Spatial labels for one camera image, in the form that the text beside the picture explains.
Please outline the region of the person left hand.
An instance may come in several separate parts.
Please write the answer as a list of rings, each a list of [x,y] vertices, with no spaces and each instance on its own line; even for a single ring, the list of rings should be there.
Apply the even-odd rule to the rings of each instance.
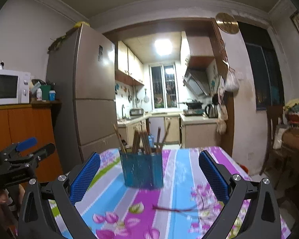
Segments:
[[[18,185],[18,190],[15,187],[12,189],[13,195],[8,190],[0,191],[0,221],[1,223],[13,223],[19,218],[19,212],[25,189],[21,184]]]

